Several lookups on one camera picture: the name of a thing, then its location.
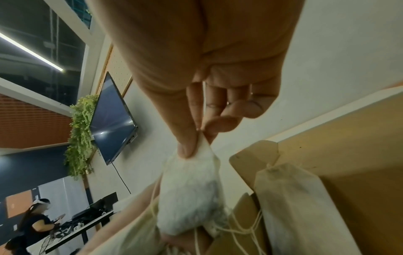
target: desk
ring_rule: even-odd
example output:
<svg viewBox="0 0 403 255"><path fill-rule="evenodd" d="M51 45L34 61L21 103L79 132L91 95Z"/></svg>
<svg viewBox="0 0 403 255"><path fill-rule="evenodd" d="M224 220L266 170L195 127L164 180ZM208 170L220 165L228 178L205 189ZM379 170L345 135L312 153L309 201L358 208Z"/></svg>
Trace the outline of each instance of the desk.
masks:
<svg viewBox="0 0 403 255"><path fill-rule="evenodd" d="M67 236L65 236L63 238L54 239L53 242L46 248L45 253L46 254L50 253L51 251L57 249L61 245L67 243L68 241L72 240L74 237L76 237L80 234L83 237L84 244L87 243L88 237L87 237L86 231L99 223L101 223L102 225L105 225L106 223L109 222L109 217L112 216L112 214L113 214L113 211L105 213L104 215L102 215L102 216L96 218L95 220L91 221L90 223L84 225L79 230L71 232L70 234L68 234Z"/></svg>

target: dark blue wall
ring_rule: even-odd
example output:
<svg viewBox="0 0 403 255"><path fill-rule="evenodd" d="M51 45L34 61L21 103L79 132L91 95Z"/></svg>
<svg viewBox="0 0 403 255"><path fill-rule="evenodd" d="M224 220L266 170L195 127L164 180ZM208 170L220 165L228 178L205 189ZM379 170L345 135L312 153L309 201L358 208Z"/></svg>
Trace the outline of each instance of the dark blue wall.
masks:
<svg viewBox="0 0 403 255"><path fill-rule="evenodd" d="M5 198L66 177L66 149L67 146L59 146L0 156L0 245L16 234L13 225L22 217L7 218Z"/></svg>

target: ceiling light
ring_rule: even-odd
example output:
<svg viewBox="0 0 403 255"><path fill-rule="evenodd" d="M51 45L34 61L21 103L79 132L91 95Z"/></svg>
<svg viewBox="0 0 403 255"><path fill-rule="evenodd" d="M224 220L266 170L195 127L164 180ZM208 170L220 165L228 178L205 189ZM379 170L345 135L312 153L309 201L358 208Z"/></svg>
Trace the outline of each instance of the ceiling light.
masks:
<svg viewBox="0 0 403 255"><path fill-rule="evenodd" d="M36 54L35 52L33 52L32 50L22 46L21 44L17 43L16 41L14 41L13 39L3 35L2 33L0 33L0 37L3 38L4 40L6 40L7 42L17 46L18 48L22 49L25 52L28 52L29 54L31 54L32 56L42 60L43 62L45 62L46 64L48 64L51 67L54 67L55 69L59 70L60 72L63 71L63 69L61 67L58 67L57 65L53 64L52 62L50 62L47 59L44 59L43 57L39 56L38 54Z"/></svg>

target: hanging plant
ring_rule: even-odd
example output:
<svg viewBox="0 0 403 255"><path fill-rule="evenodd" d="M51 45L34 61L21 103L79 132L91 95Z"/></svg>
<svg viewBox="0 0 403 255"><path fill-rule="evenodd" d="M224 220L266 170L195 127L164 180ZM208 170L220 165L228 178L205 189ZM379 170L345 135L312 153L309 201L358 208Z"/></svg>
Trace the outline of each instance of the hanging plant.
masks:
<svg viewBox="0 0 403 255"><path fill-rule="evenodd" d="M69 174L74 178L93 172L88 161L95 146L92 144L89 125L97 100L97 95L88 95L80 98L76 105L70 106L73 116L70 123L71 134L68 139L70 145L65 152L65 164L68 165Z"/></svg>

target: tv screen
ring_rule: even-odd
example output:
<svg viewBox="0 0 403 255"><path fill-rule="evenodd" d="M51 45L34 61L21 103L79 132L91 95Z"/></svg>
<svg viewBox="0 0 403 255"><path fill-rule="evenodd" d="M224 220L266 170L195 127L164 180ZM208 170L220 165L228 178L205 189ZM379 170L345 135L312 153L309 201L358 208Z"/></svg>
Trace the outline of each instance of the tv screen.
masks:
<svg viewBox="0 0 403 255"><path fill-rule="evenodd" d="M116 159L136 133L137 124L109 72L106 73L89 128L107 165Z"/></svg>

